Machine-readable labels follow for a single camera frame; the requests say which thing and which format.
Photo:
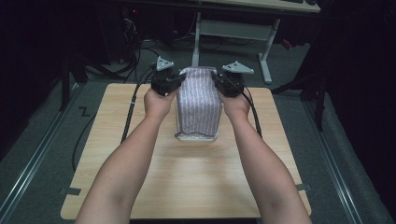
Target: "wooden table top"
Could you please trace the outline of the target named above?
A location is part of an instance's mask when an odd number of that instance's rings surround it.
[[[135,84],[108,85],[70,186],[81,192],[66,196],[62,218],[77,217],[99,168],[120,144],[134,87]],[[148,88],[149,85],[142,85],[137,94],[130,131],[145,115],[143,96]],[[294,182],[301,184],[271,92],[264,88],[250,91],[264,140],[285,162]],[[249,119],[254,124],[251,113]],[[173,106],[160,128],[148,176],[131,218],[260,217],[242,169],[231,122],[224,112],[214,142],[181,142],[174,137],[175,131]],[[300,195],[310,214],[305,191],[300,191]]]
[[[244,7],[265,7],[294,12],[320,12],[320,7],[318,5],[310,6],[305,1],[302,3],[292,3],[282,0],[199,0],[199,2],[229,4]]]

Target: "purple striped cloth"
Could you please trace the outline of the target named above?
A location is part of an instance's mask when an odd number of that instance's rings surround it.
[[[186,73],[177,94],[177,116],[179,133],[198,133],[215,136],[219,128],[222,110],[221,100],[211,77],[213,67],[187,67],[180,73]]]

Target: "person's left hand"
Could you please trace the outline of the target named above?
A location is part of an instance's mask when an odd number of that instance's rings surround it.
[[[166,96],[161,96],[152,88],[145,95],[146,118],[163,120],[171,109],[172,100],[178,93],[178,89]]]

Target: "gray carpet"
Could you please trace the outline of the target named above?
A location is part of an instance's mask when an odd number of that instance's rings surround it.
[[[153,42],[145,43],[146,47],[151,44]],[[188,45],[189,41],[183,41],[179,44]],[[287,50],[282,46],[274,45],[268,58],[270,71],[273,75],[273,84],[267,86],[263,83],[260,75],[261,69],[256,57],[261,42],[249,42],[244,46],[223,43],[216,50],[210,49],[217,47],[217,44],[204,41],[203,47],[208,49],[202,49],[200,65],[220,68],[224,64],[238,61],[256,71],[253,76],[245,76],[248,86],[270,89],[285,84],[294,78],[302,58],[309,49],[309,46],[303,46]],[[169,47],[159,43],[153,49],[160,53],[163,58],[174,61],[177,69],[191,64],[191,46],[174,45]],[[139,74],[155,61],[155,54],[148,50],[142,50],[142,60],[137,73]],[[109,66],[110,69],[114,70],[119,67],[120,65],[117,64]],[[90,81],[83,87],[82,93],[71,105],[59,132],[56,133],[50,145],[48,154],[8,223],[72,223],[72,221],[62,220],[60,217],[65,197],[61,189],[67,188],[73,178],[72,155],[78,136],[97,111],[106,85],[110,82],[114,82],[114,80],[105,77],[90,77]],[[29,161],[50,123],[55,118],[60,106],[60,95],[61,89],[58,85],[47,101],[31,117],[30,123],[19,141],[1,161],[0,202],[3,202],[11,191],[23,167]],[[312,187],[307,192],[312,207],[312,220],[314,223],[349,223],[325,165],[315,127],[312,126],[300,98],[295,94],[295,91],[288,91],[276,95],[275,100],[302,180]],[[88,117],[82,116],[81,107],[87,108],[86,114],[89,114]],[[328,98],[323,118],[324,134],[327,142],[351,189],[363,222],[393,223],[348,143]],[[89,129],[78,145],[76,161],[78,161],[88,133]],[[180,221],[168,220],[166,223],[180,223]],[[199,220],[193,222],[190,220],[190,223],[220,223],[220,221]],[[255,221],[241,219],[233,221],[233,223],[255,223]]]

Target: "table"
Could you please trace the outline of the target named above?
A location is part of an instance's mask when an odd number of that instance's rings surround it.
[[[292,3],[280,0],[200,0],[199,3],[216,3],[235,5],[240,7],[264,7],[276,10],[290,10],[298,12],[314,12],[319,13],[320,8],[318,5],[310,6],[305,1],[301,4]],[[276,36],[277,27],[280,19],[276,19],[272,26],[269,25],[256,25],[246,23],[236,23],[227,21],[209,21],[201,20],[201,13],[197,14],[196,29],[195,29],[195,46],[192,54],[192,66],[199,65],[199,41],[200,35],[218,35],[226,37],[236,37],[254,40],[265,41],[263,52],[259,53],[260,65],[262,68],[262,76],[264,82],[267,84],[272,83],[271,74],[268,69],[267,57],[271,46]]]
[[[119,145],[135,84],[108,85],[70,188],[79,195],[66,195],[61,216],[75,219],[91,184],[107,156]],[[143,96],[137,94],[132,130],[144,117]],[[301,184],[271,92],[250,89],[267,144],[285,162],[296,184]],[[136,198],[131,218],[234,218],[260,217],[239,159],[233,128],[224,113],[218,139],[181,142],[174,137],[176,109],[161,125],[147,179]],[[300,195],[311,213],[305,191]]]

